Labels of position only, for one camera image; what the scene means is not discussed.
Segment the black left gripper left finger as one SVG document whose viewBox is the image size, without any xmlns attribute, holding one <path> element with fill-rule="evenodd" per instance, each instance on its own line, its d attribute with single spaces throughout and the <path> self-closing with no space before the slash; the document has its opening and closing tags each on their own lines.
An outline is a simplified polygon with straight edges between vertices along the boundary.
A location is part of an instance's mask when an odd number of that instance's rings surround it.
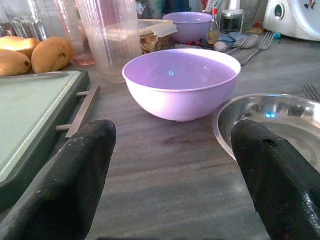
<svg viewBox="0 0 320 240">
<path fill-rule="evenodd" d="M 1 222 L 1 239 L 84 240 L 105 187 L 116 139 L 110 120 L 91 121 L 74 134 Z"/>
</svg>

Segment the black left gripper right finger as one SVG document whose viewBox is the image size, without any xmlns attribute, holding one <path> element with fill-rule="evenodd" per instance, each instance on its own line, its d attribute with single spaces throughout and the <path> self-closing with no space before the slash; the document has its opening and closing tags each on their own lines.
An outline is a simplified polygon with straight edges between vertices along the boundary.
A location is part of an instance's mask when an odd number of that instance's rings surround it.
<svg viewBox="0 0 320 240">
<path fill-rule="evenodd" d="M 231 131 L 233 154 L 273 240 L 320 238 L 320 174 L 286 139 L 243 120 Z"/>
</svg>

